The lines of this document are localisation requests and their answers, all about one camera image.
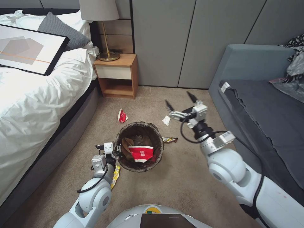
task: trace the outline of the gray sofa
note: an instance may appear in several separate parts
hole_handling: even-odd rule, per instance
[[[304,104],[268,82],[285,76],[287,58],[294,52],[278,46],[228,45],[209,93],[225,127],[259,154],[266,176],[304,206]],[[230,86],[226,90],[221,89],[224,83]],[[258,158],[237,140],[234,144],[244,161],[261,172]]]

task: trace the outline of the white bedsheet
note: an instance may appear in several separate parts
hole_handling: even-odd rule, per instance
[[[0,205],[96,78],[97,53],[64,52],[49,76],[0,67]]]

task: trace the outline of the black trash can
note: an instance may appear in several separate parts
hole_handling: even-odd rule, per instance
[[[152,169],[162,159],[164,143],[162,140],[162,136],[160,135],[157,127],[152,123],[134,122],[128,124],[127,126],[124,126],[118,133],[115,140],[115,145],[119,145],[122,143],[123,138],[131,138],[141,134],[146,134],[150,138],[152,146],[154,148],[154,152],[153,152],[154,159],[148,160],[145,163],[134,162],[134,161],[128,161],[126,157],[123,155],[118,160],[123,168],[138,173],[146,172],[149,169]]]

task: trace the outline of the framed picture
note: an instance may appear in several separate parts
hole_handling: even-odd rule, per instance
[[[70,41],[66,36],[0,25],[0,65],[50,75]]]

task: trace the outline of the beige carpet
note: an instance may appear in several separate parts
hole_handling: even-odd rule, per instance
[[[259,227],[243,212],[233,194],[209,174],[199,146],[181,137],[180,123],[171,120],[169,126],[163,124],[167,115],[164,99],[176,110],[184,110],[192,105],[186,91],[139,87],[135,100],[100,98],[95,115],[75,148],[5,227],[53,227],[77,199],[76,190],[92,177],[91,159],[98,153],[95,144],[114,141],[123,126],[135,121],[153,123],[162,136],[178,137],[178,142],[165,145],[162,161],[152,170],[134,173],[121,169],[110,206],[95,227],[106,227],[120,212],[140,204],[173,207],[212,227]],[[208,106],[208,125],[214,130],[225,130],[208,91],[188,91]],[[117,121],[120,108],[129,117],[123,124]],[[193,136],[187,127],[185,133]]]

